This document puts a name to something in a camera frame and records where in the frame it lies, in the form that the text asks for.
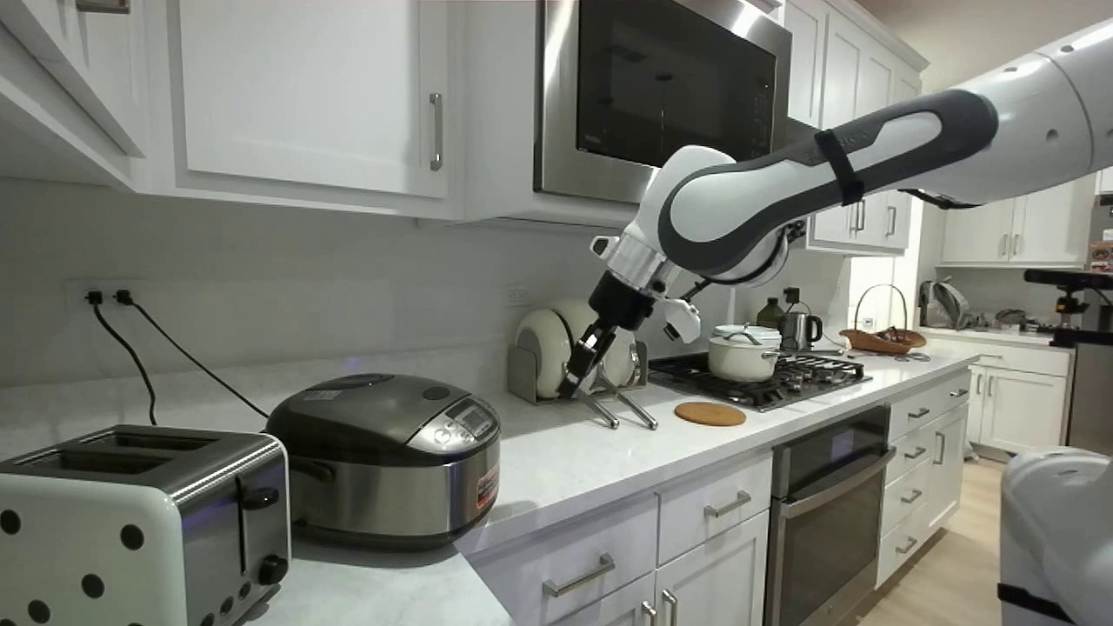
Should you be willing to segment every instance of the rice cooker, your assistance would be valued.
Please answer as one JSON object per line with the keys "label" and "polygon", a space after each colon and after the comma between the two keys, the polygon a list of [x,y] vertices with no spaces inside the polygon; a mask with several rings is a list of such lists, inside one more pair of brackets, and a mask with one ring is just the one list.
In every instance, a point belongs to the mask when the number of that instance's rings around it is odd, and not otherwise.
{"label": "rice cooker", "polygon": [[498,498],[494,410],[434,379],[326,379],[278,402],[268,431],[288,449],[298,537],[432,548]]}

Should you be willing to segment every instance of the floor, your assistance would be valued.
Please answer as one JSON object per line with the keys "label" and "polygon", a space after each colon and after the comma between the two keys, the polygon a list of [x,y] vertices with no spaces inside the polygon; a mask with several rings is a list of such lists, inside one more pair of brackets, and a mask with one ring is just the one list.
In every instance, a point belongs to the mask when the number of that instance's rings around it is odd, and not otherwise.
{"label": "floor", "polygon": [[1000,626],[1001,464],[964,465],[962,512],[858,626]]}

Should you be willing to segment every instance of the robotic arm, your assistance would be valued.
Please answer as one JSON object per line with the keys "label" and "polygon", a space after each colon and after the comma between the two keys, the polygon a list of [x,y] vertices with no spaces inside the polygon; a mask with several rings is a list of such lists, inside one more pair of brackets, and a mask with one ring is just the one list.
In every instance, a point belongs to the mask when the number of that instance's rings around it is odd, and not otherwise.
{"label": "robotic arm", "polygon": [[560,396],[593,379],[616,328],[637,329],[661,299],[674,334],[696,341],[696,309],[669,299],[674,278],[762,276],[792,220],[880,187],[972,207],[1109,168],[1109,65],[1113,22],[1104,22],[958,89],[872,110],[762,161],[679,151],[622,238],[593,243],[609,263],[593,292],[600,321],[578,341]]}

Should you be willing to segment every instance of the oven door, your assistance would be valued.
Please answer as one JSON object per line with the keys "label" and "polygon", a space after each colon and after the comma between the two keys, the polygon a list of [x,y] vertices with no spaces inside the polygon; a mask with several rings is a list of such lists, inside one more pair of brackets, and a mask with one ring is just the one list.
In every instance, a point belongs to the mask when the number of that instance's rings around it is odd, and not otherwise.
{"label": "oven door", "polygon": [[784,131],[792,39],[744,0],[540,0],[540,27],[540,190],[640,202],[687,142]]}
{"label": "oven door", "polygon": [[846,624],[878,580],[883,465],[893,452],[858,457],[817,489],[771,505],[765,624]]}

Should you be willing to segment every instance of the rice cooker lid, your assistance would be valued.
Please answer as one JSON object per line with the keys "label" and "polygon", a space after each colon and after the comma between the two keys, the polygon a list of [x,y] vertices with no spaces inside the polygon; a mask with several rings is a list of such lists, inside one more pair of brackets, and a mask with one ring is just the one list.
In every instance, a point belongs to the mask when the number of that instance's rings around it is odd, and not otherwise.
{"label": "rice cooker lid", "polygon": [[268,423],[294,457],[324,449],[346,459],[384,452],[465,457],[498,436],[494,415],[469,392],[420,374],[346,374],[288,396]]}

